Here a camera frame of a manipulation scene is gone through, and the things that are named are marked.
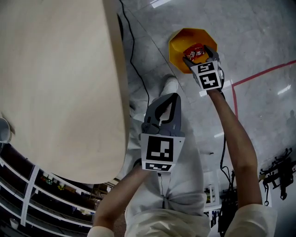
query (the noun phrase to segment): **wooden table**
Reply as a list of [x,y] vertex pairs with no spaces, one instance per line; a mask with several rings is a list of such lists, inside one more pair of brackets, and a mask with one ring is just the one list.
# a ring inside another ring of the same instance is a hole
[[1,2],[0,111],[12,146],[42,169],[83,183],[113,179],[129,131],[114,2]]

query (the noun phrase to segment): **concrete floor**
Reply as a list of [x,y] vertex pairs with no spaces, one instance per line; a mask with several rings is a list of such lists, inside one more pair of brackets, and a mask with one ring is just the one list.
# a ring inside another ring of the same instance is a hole
[[[163,76],[177,77],[188,100],[186,116],[204,171],[219,168],[223,143],[219,134],[223,131],[209,97],[200,94],[192,75],[181,73],[168,60],[168,40],[183,27],[205,29],[217,42],[227,81],[226,100],[248,132],[259,166],[296,144],[296,63],[239,84],[266,69],[296,60],[294,0],[166,0],[158,7],[150,4],[152,0],[123,2],[136,38],[133,62],[145,81],[150,101],[159,96]],[[147,96],[129,63],[132,38],[119,0],[115,3],[124,27],[130,100],[137,112],[144,113]],[[227,151],[225,164],[231,166]],[[222,173],[220,182],[227,187]]]

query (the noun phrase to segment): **white shoe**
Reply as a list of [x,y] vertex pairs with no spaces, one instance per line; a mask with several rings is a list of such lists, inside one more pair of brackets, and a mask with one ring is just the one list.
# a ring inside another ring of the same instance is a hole
[[160,94],[160,96],[170,94],[170,93],[176,93],[178,90],[179,82],[176,77],[171,76],[167,79],[165,86],[163,87],[163,90]]

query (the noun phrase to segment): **yellow bowl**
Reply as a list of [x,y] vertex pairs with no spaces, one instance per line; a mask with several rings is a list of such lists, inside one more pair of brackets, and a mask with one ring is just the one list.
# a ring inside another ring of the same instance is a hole
[[[192,73],[183,62],[184,51],[190,46],[200,43],[207,45],[217,51],[218,45],[213,38],[203,29],[183,28],[169,41],[169,57],[170,62],[174,64],[181,72]],[[201,57],[195,59],[194,63],[205,63],[209,55],[205,53]]]

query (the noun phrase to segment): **human arm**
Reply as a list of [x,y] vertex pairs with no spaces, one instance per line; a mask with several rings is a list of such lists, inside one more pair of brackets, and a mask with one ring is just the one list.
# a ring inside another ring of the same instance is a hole
[[238,207],[262,204],[257,175],[257,157],[252,142],[218,90],[208,91],[224,130],[231,163],[234,168]]
[[150,173],[151,171],[143,170],[141,166],[133,168],[100,202],[93,226],[103,226],[113,231],[115,221]]

